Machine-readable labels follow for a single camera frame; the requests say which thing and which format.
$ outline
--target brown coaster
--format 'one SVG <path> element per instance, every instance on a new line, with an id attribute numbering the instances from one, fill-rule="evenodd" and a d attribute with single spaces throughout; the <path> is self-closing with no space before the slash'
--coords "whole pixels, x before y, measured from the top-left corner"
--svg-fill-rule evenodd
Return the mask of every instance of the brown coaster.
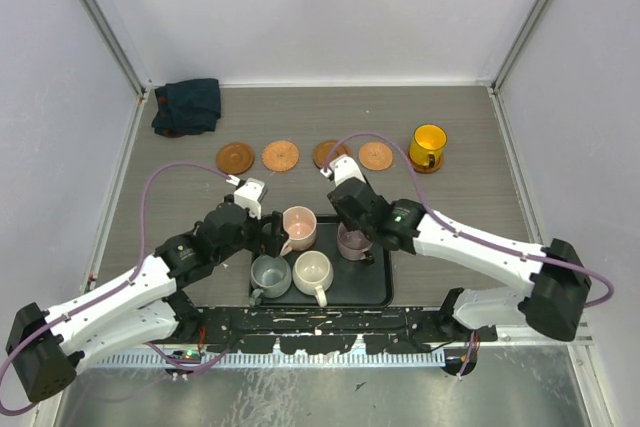
<path id="1" fill-rule="evenodd" d="M 431 168 L 416 164 L 410 155 L 409 155 L 409 160 L 411 161 L 413 170 L 415 170 L 419 174 L 433 174 L 434 172 L 437 172 L 438 170 L 440 170 L 440 167 L 442 167 L 442 164 L 444 163 L 444 154 L 440 154 L 440 158 L 438 159 L 438 162 L 436 162 L 436 165 L 434 165 Z"/>
<path id="2" fill-rule="evenodd" d="M 385 170 L 391 167 L 393 152 L 382 142 L 369 142 L 360 148 L 360 163 L 369 170 Z"/>
<path id="3" fill-rule="evenodd" d="M 331 149 L 333 149 L 333 146 L 336 145 L 337 142 L 337 140 L 325 140 L 324 142 L 320 142 L 318 145 L 316 145 L 316 148 L 313 149 L 313 163 L 316 164 L 316 167 L 321 169 L 324 166 L 324 161 L 326 160 L 327 155 L 329 155 L 329 152 L 331 152 Z M 352 157 L 351 149 L 347 144 L 342 144 L 340 147 L 338 147 L 338 149 L 329 159 L 329 162 L 337 159 L 344 154 Z"/>
<path id="4" fill-rule="evenodd" d="M 298 163 L 300 152 L 288 140 L 277 140 L 267 145 L 262 152 L 262 163 L 269 170 L 284 172 Z"/>
<path id="5" fill-rule="evenodd" d="M 251 168 L 256 156 L 253 149 L 242 142 L 225 145 L 216 155 L 216 165 L 225 174 L 240 175 Z"/>

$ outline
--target dark blue cloth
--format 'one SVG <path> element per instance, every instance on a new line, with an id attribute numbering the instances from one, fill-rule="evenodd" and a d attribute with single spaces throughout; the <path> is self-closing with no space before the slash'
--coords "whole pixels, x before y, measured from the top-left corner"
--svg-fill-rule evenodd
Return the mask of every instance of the dark blue cloth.
<path id="1" fill-rule="evenodd" d="M 158 113 L 151 122 L 165 137 L 200 135 L 216 130 L 222 115 L 220 85 L 216 79 L 194 79 L 156 89 Z"/>

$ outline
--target yellow mug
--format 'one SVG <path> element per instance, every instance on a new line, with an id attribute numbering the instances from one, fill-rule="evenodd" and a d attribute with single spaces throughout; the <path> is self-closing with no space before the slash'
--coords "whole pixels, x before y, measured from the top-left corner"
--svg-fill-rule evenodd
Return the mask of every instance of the yellow mug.
<path id="1" fill-rule="evenodd" d="M 416 164 L 432 169 L 440 161 L 447 134 L 437 125 L 424 124 L 416 129 L 409 147 L 409 157 Z"/>

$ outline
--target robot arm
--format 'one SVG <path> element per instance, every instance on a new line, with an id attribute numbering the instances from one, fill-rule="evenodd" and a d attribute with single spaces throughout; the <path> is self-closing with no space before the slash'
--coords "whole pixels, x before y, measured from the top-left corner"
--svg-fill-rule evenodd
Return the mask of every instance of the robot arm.
<path id="1" fill-rule="evenodd" d="M 563 341 L 573 340 L 591 282 L 579 273 L 537 262 L 529 255 L 582 265 L 573 247 L 554 239 L 549 247 L 502 238 L 467 227 L 435 212 L 451 226 L 444 228 L 422 204 L 400 199 L 388 203 L 377 195 L 355 160 L 341 156 L 321 171 L 335 182 L 328 197 L 349 230 L 362 231 L 387 250 L 438 257 L 456 262 L 505 284 L 486 291 L 452 289 L 441 309 L 441 329 L 452 338 L 468 338 L 487 325 L 522 325 Z M 522 252 L 520 258 L 458 235 Z"/>
<path id="2" fill-rule="evenodd" d="M 35 303 L 18 311 L 7 353 L 41 326 L 60 316 L 67 319 L 31 342 L 14 361 L 30 401 L 57 394 L 88 366 L 119 350 L 170 336 L 188 340 L 201 318 L 184 287 L 209 276 L 240 250 L 280 255 L 289 236 L 281 213 L 262 216 L 264 183 L 236 177 L 229 182 L 237 187 L 234 194 L 192 230 L 171 237 L 147 256 L 133 281 L 129 279 L 135 269 L 46 311 Z M 97 300 L 118 287 L 108 298 Z M 85 310 L 69 315 L 83 305 Z"/>

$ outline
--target white wall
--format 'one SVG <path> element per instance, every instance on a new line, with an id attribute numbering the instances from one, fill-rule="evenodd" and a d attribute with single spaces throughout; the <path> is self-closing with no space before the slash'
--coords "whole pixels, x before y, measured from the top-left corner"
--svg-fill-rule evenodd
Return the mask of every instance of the white wall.
<path id="1" fill-rule="evenodd" d="M 638 25 L 640 0 L 554 0 L 503 90 L 546 232 L 616 285 L 587 318 L 629 426 L 640 412 Z"/>
<path id="2" fill-rule="evenodd" d="M 100 3 L 151 82 L 164 84 L 493 79 L 533 1 Z"/>
<path id="3" fill-rule="evenodd" d="M 78 0 L 0 5 L 4 350 L 17 309 L 77 295 L 135 93 Z M 0 395 L 9 408 L 26 404 L 13 369 Z M 0 417 L 0 425 L 27 420 Z"/>

